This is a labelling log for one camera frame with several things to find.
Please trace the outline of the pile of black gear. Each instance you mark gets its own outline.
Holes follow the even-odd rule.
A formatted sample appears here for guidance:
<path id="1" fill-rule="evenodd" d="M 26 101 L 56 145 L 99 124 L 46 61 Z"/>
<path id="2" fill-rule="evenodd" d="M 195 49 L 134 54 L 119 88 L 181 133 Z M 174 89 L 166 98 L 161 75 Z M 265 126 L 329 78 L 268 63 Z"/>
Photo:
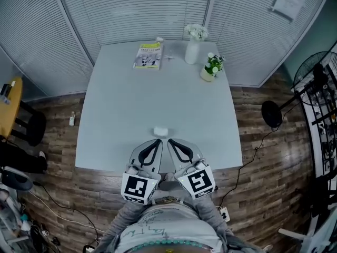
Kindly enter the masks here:
<path id="1" fill-rule="evenodd" d="M 43 229 L 33 221 L 29 230 L 29 237 L 37 253 L 61 253 L 57 246 L 52 246 L 48 237 L 43 235 Z"/>

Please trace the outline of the snake print belt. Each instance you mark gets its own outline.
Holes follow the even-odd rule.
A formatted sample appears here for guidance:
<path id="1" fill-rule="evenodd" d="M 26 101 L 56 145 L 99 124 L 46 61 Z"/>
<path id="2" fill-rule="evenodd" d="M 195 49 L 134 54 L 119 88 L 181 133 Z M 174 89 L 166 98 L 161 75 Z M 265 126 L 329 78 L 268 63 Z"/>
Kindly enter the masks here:
<path id="1" fill-rule="evenodd" d="M 176 198 L 176 197 L 162 197 L 162 198 L 157 198 L 152 200 L 152 204 L 153 205 L 163 205 L 163 204 L 168 204 L 168 203 L 180 203 L 183 204 L 184 201 L 180 198 Z"/>

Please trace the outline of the white paper notice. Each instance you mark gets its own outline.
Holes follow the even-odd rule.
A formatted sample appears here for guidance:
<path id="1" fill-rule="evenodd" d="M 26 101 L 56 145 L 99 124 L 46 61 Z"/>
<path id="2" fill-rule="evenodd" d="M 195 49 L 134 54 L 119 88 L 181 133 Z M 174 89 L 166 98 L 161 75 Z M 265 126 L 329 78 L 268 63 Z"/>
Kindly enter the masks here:
<path id="1" fill-rule="evenodd" d="M 302 7 L 305 5 L 306 0 L 274 0 L 269 12 L 276 13 L 288 21 L 293 22 Z"/>

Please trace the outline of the white black chair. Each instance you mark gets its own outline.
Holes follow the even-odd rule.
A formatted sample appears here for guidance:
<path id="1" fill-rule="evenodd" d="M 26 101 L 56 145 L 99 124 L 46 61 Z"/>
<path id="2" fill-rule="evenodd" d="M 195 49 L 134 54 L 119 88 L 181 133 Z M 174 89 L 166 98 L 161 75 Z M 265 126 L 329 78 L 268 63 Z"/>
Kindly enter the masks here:
<path id="1" fill-rule="evenodd" d="M 0 168 L 0 182 L 18 191 L 30 191 L 33 187 L 33 182 L 29 176 L 8 166 Z"/>

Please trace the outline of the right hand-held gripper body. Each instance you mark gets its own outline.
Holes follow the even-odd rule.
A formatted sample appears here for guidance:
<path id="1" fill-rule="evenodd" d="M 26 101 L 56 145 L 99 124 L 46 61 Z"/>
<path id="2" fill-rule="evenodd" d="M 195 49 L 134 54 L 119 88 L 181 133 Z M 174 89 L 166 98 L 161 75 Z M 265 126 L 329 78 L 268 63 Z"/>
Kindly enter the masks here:
<path id="1" fill-rule="evenodd" d="M 215 191 L 213 172 L 205 159 L 199 159 L 176 175 L 177 181 L 196 200 Z"/>

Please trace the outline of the black office chair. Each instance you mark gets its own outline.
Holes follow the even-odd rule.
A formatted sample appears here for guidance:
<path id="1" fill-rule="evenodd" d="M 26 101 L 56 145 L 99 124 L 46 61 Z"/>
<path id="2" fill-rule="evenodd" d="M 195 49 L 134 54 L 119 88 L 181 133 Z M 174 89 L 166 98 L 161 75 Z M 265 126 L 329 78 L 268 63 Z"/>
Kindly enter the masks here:
<path id="1" fill-rule="evenodd" d="M 310 188 L 311 214 L 316 217 L 328 210 L 328 206 L 337 203 L 337 189 L 329 190 L 328 179 L 320 176 L 314 179 Z"/>

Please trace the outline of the person's body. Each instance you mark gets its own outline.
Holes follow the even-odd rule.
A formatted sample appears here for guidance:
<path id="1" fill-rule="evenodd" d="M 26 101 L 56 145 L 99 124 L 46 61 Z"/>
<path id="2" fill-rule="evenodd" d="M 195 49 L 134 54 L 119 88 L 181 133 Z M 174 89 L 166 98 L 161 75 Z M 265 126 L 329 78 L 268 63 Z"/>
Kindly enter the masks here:
<path id="1" fill-rule="evenodd" d="M 152 200 L 168 196 L 184 203 L 151 203 L 109 246 L 99 243 L 93 253 L 264 253 L 235 235 L 218 235 L 200 218 L 172 173 L 161 180 Z"/>

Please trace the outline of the black standing fan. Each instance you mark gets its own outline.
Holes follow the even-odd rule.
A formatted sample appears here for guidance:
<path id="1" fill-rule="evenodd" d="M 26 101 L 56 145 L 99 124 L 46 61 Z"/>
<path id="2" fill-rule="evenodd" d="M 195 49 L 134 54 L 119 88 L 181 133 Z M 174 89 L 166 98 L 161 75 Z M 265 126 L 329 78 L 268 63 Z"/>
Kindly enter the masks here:
<path id="1" fill-rule="evenodd" d="M 337 114 L 337 53 L 318 52 L 307 58 L 295 74 L 292 89 L 294 97 L 281 106 L 270 100 L 262 104 L 262 117 L 271 128 L 281 125 L 281 110 L 295 100 L 312 107 L 326 107 L 328 113 L 319 121 Z"/>

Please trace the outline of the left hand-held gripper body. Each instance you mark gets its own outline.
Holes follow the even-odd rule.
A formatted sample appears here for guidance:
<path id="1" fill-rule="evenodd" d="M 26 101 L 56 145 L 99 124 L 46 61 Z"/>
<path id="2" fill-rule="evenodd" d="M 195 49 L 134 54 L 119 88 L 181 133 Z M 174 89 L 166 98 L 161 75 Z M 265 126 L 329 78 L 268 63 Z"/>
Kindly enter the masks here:
<path id="1" fill-rule="evenodd" d="M 148 204 L 157 190 L 161 175 L 160 163 L 151 166 L 128 164 L 122 176 L 121 195 L 124 200 Z"/>

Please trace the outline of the small potted flower plant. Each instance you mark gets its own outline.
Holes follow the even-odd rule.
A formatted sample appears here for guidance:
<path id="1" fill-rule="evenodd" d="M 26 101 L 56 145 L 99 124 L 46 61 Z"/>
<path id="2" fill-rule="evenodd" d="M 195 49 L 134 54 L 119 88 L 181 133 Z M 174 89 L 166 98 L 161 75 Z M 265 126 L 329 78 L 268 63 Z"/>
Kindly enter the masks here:
<path id="1" fill-rule="evenodd" d="M 202 68 L 200 77 L 207 82 L 212 82 L 223 71 L 224 62 L 225 58 L 223 56 L 209 52 L 207 54 L 207 63 Z"/>

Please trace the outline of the green yellow magazine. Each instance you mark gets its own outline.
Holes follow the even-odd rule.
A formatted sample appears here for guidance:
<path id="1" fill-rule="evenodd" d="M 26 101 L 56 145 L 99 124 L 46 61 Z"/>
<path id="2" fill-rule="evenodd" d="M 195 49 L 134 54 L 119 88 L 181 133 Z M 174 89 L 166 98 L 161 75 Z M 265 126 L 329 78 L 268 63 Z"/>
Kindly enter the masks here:
<path id="1" fill-rule="evenodd" d="M 159 69 L 163 46 L 161 42 L 154 44 L 141 44 L 133 63 L 134 68 L 138 69 Z"/>

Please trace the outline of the round wooden side table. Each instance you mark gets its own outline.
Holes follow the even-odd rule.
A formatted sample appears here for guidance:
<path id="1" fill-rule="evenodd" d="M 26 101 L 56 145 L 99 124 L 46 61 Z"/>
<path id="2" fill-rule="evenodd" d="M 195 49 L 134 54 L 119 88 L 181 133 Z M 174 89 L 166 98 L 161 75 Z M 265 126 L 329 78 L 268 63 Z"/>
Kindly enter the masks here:
<path id="1" fill-rule="evenodd" d="M 6 84 L 12 86 L 9 94 L 11 103 L 6 105 L 0 101 L 0 135 L 6 140 L 12 135 L 35 147 L 43 139 L 46 117 L 42 112 L 36 111 L 22 101 L 23 81 L 21 77 L 15 77 Z M 28 122 L 17 117 L 20 108 L 31 114 Z"/>

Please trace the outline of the black device on side table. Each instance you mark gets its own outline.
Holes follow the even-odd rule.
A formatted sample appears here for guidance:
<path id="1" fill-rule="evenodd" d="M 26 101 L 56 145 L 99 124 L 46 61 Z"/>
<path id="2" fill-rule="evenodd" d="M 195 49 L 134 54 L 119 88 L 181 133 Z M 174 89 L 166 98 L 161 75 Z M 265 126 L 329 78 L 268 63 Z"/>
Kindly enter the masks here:
<path id="1" fill-rule="evenodd" d="M 12 86 L 10 84 L 4 84 L 0 91 L 0 101 L 6 105 L 10 105 L 11 101 L 9 99 L 9 94 L 11 92 Z"/>

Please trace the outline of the person's left forearm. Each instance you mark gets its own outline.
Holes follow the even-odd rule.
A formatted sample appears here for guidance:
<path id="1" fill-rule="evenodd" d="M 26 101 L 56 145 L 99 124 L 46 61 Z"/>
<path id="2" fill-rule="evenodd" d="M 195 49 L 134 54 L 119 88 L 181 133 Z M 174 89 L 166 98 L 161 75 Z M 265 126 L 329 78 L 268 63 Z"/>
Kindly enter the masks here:
<path id="1" fill-rule="evenodd" d="M 109 246 L 128 226 L 134 224 L 140 217 L 146 206 L 135 202 L 127 202 L 113 219 L 110 227 L 100 242 Z"/>

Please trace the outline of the person's right forearm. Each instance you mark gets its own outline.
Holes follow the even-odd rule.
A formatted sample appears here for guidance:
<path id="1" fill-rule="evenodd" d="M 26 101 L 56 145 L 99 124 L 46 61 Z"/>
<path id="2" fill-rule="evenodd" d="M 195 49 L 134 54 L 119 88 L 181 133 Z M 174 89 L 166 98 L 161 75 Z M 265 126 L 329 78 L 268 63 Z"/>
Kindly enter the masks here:
<path id="1" fill-rule="evenodd" d="M 221 237 L 233 236 L 234 233 L 228 227 L 226 221 L 218 212 L 210 196 L 203 196 L 192 200 L 192 205 L 196 209 L 200 218 L 208 223 Z"/>

